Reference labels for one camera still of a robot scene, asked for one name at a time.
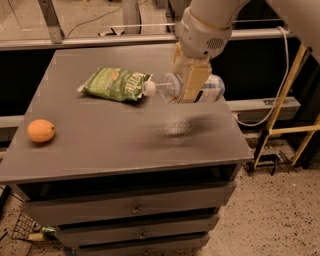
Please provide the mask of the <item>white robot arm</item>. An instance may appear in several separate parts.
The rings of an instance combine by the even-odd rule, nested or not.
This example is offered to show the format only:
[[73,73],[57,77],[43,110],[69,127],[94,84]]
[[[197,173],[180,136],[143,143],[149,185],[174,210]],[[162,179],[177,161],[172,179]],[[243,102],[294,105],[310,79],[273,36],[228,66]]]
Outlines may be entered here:
[[294,38],[320,60],[320,0],[192,0],[181,19],[179,42],[171,71],[183,78],[187,88],[199,91],[203,77],[190,80],[191,67],[211,69],[212,59],[222,52],[230,56],[226,71],[228,100],[270,97],[275,92],[279,73],[270,71],[276,55],[268,56],[273,39],[254,39],[248,49],[233,44],[226,46],[234,28],[261,30],[273,25],[286,25]]

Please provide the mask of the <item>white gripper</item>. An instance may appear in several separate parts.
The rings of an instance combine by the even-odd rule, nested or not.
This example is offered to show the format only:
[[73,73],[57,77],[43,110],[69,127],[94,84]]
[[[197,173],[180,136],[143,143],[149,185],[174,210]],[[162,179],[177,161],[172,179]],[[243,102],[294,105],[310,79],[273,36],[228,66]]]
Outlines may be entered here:
[[[181,20],[180,43],[175,45],[170,71],[184,73],[185,56],[193,59],[215,58],[220,55],[231,37],[231,28],[219,28],[196,17],[190,7]],[[191,64],[184,75],[183,103],[192,103],[211,74],[209,64]]]

